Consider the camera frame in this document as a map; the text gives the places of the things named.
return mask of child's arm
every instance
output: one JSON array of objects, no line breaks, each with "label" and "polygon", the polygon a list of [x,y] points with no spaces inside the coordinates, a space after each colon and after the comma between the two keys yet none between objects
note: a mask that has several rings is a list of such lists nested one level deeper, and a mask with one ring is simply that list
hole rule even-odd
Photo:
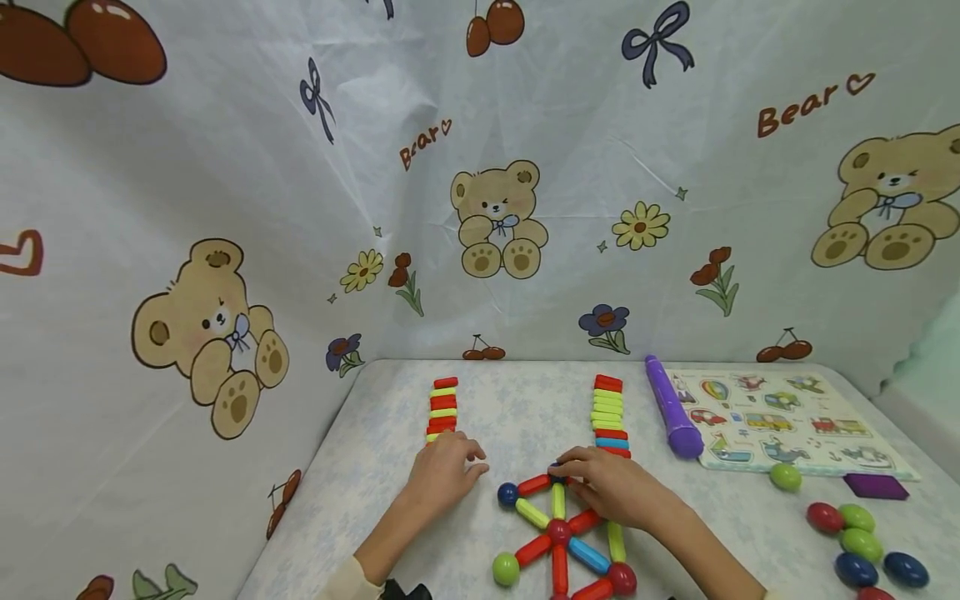
[{"label": "child's arm", "polygon": [[427,525],[473,489],[488,467],[475,440],[444,432],[417,454],[407,485],[357,551],[337,569],[317,600],[377,600],[397,561]]},{"label": "child's arm", "polygon": [[578,477],[569,487],[603,518],[642,529],[673,554],[708,600],[761,600],[766,590],[675,493],[637,463],[577,446],[551,475]]}]

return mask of child's hand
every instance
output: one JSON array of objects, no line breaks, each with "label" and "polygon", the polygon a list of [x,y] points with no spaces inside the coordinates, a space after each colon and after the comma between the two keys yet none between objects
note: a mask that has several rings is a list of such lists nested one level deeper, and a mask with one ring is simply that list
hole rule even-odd
[{"label": "child's hand", "polygon": [[417,453],[400,496],[418,512],[422,511],[428,522],[432,521],[462,500],[480,475],[490,469],[485,463],[464,469],[464,463],[486,458],[480,444],[463,431],[445,431]]},{"label": "child's hand", "polygon": [[576,446],[547,471],[571,479],[569,487],[603,518],[654,536],[687,510],[684,502],[643,467],[597,447]]}]

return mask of blue ribbon bow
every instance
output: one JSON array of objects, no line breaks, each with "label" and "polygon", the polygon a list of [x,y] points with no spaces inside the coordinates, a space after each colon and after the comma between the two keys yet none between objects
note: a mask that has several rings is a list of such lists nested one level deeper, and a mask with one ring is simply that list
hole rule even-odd
[{"label": "blue ribbon bow", "polygon": [[[657,78],[654,77],[654,65],[657,64],[658,46],[663,46],[664,50],[677,57],[680,64],[684,66],[684,71],[693,66],[693,55],[685,46],[667,41],[670,36],[676,34],[686,25],[686,21],[689,19],[690,7],[681,0],[671,4],[657,17],[654,32],[651,35],[648,36],[646,32],[640,29],[632,29],[623,37],[620,51],[623,53],[624,59],[638,59],[649,50],[646,62],[643,63],[643,84],[646,85],[647,89],[657,84]],[[643,37],[643,42],[634,46],[634,40],[638,37]]]},{"label": "blue ribbon bow", "polygon": [[506,228],[515,228],[520,223],[520,218],[516,215],[509,215],[503,221],[493,221],[493,230],[500,235],[506,235]]},{"label": "blue ribbon bow", "polygon": [[317,109],[320,109],[320,120],[324,123],[326,139],[330,140],[332,144],[333,133],[330,132],[330,127],[326,124],[324,108],[330,113],[330,118],[333,119],[334,123],[337,122],[337,119],[333,116],[333,110],[330,109],[330,104],[320,95],[320,71],[317,70],[317,63],[311,58],[307,61],[306,66],[310,71],[310,84],[308,84],[306,80],[300,80],[300,99],[303,100],[303,105],[310,111],[310,114],[317,114]]},{"label": "blue ribbon bow", "polygon": [[383,0],[383,6],[387,9],[387,20],[394,18],[394,0]]},{"label": "blue ribbon bow", "polygon": [[910,208],[922,202],[923,199],[924,197],[917,192],[907,192],[892,198],[881,196],[880,202],[876,205],[876,211],[880,217],[890,219],[893,217],[894,208]]},{"label": "blue ribbon bow", "polygon": [[238,346],[241,352],[249,350],[250,344],[243,341],[248,333],[250,333],[250,319],[247,318],[247,315],[237,315],[236,323],[233,325],[233,333],[224,338],[224,341],[230,346],[230,350],[236,350]]}]

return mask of table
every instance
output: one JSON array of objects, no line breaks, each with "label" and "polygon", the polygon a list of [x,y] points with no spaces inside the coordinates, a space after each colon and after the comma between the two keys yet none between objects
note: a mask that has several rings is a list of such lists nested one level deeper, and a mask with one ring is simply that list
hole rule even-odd
[{"label": "table", "polygon": [[[716,364],[664,366],[707,369]],[[753,363],[727,367],[781,369]],[[911,493],[908,501],[859,499],[839,478],[806,477],[801,490],[789,494],[774,488],[764,475],[707,470],[675,458],[642,363],[382,360],[360,373],[239,597],[306,600],[320,591],[405,483],[423,446],[433,380],[457,375],[459,427],[484,446],[491,469],[460,506],[418,539],[394,577],[408,591],[423,582],[438,600],[549,598],[546,557],[524,569],[513,588],[498,588],[492,580],[493,557],[516,551],[536,534],[519,515],[499,507],[496,489],[505,481],[518,483],[544,472],[573,445],[591,443],[588,414],[597,373],[624,381],[624,426],[634,460],[683,497],[768,588],[787,598],[853,599],[855,594],[832,571],[839,543],[815,532],[804,511],[814,501],[857,502],[876,517],[876,535],[885,549],[916,556],[932,580],[923,591],[907,592],[881,572],[880,586],[899,599],[950,597],[960,585],[960,486],[839,374],[816,365],[804,367],[819,372],[849,398],[921,473],[922,482],[905,484]],[[549,493],[533,501],[548,512]],[[576,510],[575,500],[568,499],[568,514]],[[606,553],[602,528],[584,539]],[[636,598],[704,597],[649,536],[626,530],[625,541],[627,562],[638,581]],[[570,560],[571,592],[594,579]]]}]

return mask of purple marker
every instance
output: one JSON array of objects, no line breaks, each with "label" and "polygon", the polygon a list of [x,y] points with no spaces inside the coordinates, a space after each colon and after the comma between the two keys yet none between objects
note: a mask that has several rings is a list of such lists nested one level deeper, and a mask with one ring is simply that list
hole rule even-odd
[{"label": "purple marker", "polygon": [[677,392],[673,389],[666,370],[653,354],[648,355],[643,362],[647,365],[647,379],[650,380],[650,387],[657,397],[660,415],[666,425],[666,442],[681,458],[699,457],[704,452],[704,439],[686,416],[684,406],[677,398]]}]

